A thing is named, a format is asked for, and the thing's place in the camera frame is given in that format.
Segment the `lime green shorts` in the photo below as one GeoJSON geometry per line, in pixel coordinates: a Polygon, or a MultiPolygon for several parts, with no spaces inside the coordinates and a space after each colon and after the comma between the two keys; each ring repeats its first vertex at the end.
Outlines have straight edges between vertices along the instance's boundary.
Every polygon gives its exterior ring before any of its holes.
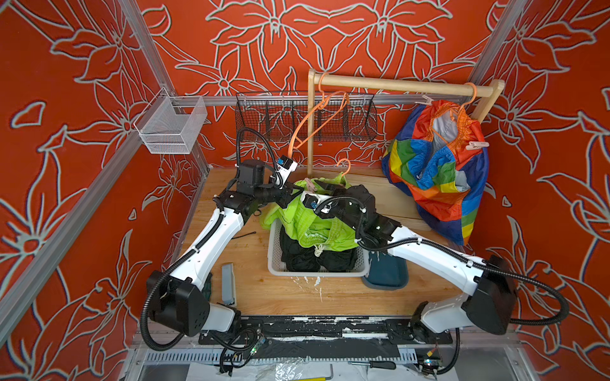
{"type": "Polygon", "coordinates": [[[321,219],[313,210],[306,208],[299,198],[291,201],[286,209],[276,203],[267,206],[260,216],[261,227],[271,230],[276,220],[301,247],[314,249],[316,257],[320,257],[324,251],[345,252],[357,248],[352,228],[336,218],[321,219]]]}

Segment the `orange hanger of green shorts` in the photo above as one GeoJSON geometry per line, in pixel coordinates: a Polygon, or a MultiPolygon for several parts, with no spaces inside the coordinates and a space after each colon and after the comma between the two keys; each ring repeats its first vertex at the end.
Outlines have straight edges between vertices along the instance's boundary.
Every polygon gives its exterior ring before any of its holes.
{"type": "Polygon", "coordinates": [[[340,176],[345,177],[350,172],[352,163],[349,159],[342,158],[336,163],[335,167],[340,169],[340,176]]]}

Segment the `black shorts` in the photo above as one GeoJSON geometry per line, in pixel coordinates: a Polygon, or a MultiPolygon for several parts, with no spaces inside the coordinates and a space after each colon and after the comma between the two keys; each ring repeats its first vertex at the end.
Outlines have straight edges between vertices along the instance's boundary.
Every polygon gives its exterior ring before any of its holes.
{"type": "Polygon", "coordinates": [[[354,269],[358,258],[356,249],[342,252],[323,250],[317,256],[315,247],[302,247],[287,235],[284,227],[281,227],[280,246],[281,261],[289,271],[319,272],[326,269],[329,272],[348,272],[354,269]]]}

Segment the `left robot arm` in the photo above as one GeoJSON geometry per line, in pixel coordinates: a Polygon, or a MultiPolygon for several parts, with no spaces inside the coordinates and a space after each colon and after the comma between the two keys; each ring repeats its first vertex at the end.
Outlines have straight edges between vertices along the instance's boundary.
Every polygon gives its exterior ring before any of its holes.
{"type": "Polygon", "coordinates": [[[291,155],[273,158],[271,164],[236,158],[235,176],[213,198],[211,220],[180,258],[147,280],[139,326],[150,349],[164,352],[183,337],[232,330],[237,311],[211,304],[203,292],[205,283],[224,249],[256,211],[269,203],[287,206],[295,198],[288,178],[297,166],[291,155]]]}

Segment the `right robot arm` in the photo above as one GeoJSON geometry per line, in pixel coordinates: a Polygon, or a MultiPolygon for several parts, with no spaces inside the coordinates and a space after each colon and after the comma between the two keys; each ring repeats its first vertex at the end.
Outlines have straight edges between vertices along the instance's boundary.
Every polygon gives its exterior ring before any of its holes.
{"type": "Polygon", "coordinates": [[[413,232],[397,220],[379,214],[376,200],[365,187],[351,187],[337,195],[306,193],[303,205],[321,219],[336,218],[354,231],[355,242],[369,252],[384,252],[427,269],[457,287],[462,293],[438,303],[422,303],[414,318],[424,330],[446,330],[476,326],[494,335],[504,335],[509,325],[554,325],[570,312],[567,299],[553,287],[510,271],[500,257],[466,255],[413,232]],[[520,319],[516,308],[516,283],[530,284],[559,303],[551,317],[520,319]]]}

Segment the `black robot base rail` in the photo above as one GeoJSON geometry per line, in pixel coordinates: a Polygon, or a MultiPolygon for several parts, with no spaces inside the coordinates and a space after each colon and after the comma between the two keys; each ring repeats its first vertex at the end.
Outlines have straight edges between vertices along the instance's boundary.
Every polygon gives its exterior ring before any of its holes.
{"type": "Polygon", "coordinates": [[[234,347],[255,337],[264,343],[256,360],[271,359],[389,359],[407,361],[409,348],[453,346],[452,333],[431,333],[418,338],[408,317],[382,316],[245,316],[226,333],[203,331],[200,344],[217,339],[234,347]]]}

